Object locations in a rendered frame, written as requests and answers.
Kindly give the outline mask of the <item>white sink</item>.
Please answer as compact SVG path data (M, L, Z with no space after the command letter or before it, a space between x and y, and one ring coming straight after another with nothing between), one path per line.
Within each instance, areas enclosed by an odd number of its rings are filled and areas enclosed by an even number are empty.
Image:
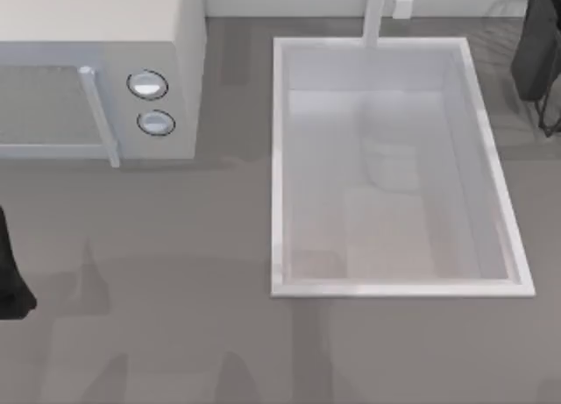
M272 296L535 295L466 39L278 37L272 123Z

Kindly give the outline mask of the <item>small microwave knob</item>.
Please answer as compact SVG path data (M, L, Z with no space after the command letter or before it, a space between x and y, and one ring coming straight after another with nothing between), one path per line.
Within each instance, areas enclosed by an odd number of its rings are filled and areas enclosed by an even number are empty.
M151 137L166 137L174 132L176 122L164 110L150 110L140 113L136 119L137 127Z

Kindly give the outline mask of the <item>pale microwave oven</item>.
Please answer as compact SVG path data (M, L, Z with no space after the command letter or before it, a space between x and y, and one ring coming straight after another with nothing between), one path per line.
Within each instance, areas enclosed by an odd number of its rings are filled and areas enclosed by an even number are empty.
M119 147L129 159L192 159L206 48L203 0L0 0L0 66L89 66ZM134 96L129 74L162 74L167 94ZM176 128L151 137L137 116L164 110Z

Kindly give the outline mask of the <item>large microwave knob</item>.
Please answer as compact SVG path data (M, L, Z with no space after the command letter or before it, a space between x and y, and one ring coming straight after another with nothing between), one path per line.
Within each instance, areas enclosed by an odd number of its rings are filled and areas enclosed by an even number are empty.
M149 69L129 74L126 85L134 96L146 101L161 99L169 90L166 78L162 74Z

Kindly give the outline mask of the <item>tall white tap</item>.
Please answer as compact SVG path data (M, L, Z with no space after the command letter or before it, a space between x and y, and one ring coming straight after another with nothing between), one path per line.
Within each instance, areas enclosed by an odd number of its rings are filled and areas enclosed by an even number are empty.
M366 48L375 48L386 0L366 0L362 42Z

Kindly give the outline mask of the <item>microwave door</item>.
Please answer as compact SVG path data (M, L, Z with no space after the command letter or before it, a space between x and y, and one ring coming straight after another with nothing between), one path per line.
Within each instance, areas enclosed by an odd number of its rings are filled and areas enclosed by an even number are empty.
M0 66L0 159L106 159L79 67Z

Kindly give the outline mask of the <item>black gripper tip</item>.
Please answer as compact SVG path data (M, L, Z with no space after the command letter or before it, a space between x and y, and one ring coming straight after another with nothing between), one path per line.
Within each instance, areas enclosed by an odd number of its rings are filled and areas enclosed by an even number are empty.
M18 270L4 209L0 206L0 321L23 320L37 304L36 296Z

